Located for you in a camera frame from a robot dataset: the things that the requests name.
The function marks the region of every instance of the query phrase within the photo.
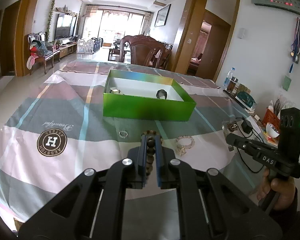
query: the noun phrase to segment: power adapter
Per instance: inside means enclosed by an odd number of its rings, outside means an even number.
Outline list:
[[[246,134],[250,134],[253,130],[251,123],[246,119],[243,120],[241,127]]]

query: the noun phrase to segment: ivy vine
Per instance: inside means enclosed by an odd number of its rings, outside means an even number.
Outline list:
[[[50,36],[50,26],[51,26],[51,20],[52,20],[52,15],[53,15],[53,11],[54,11],[54,4],[55,4],[56,0],[52,0],[51,2],[51,7],[50,7],[50,11],[49,11],[49,17],[48,17],[48,24],[47,24],[47,30],[46,30],[46,41],[49,40],[49,36]]]

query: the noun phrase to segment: framed picture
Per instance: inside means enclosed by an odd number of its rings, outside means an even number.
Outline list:
[[[168,4],[158,11],[158,15],[157,15],[157,18],[155,19],[154,27],[166,25],[170,6],[171,6],[171,4]]]

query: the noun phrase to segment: dining table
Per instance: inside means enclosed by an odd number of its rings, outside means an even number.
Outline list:
[[[104,117],[103,93],[111,69],[173,78],[196,102],[190,119]],[[212,80],[139,65],[74,60],[32,90],[0,130],[0,215],[25,222],[85,169],[109,169],[126,158],[147,130],[160,134],[162,145],[176,158],[200,171],[218,169],[249,196],[262,172],[253,174],[236,149],[229,151],[222,124],[236,118],[250,120],[258,130],[251,116]],[[128,135],[120,136],[122,130]],[[176,142],[180,136],[194,140],[182,156]],[[260,168],[242,154],[252,169]],[[155,171],[145,188],[126,191],[122,239],[180,239],[176,191],[161,190]]]

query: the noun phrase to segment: human hand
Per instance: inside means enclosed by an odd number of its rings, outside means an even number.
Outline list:
[[[293,177],[289,177],[287,181],[281,179],[273,179],[271,184],[268,180],[269,169],[266,168],[263,173],[262,183],[257,192],[257,199],[263,199],[272,189],[280,193],[277,203],[274,205],[274,210],[284,210],[288,208],[294,199],[296,186],[294,185]]]

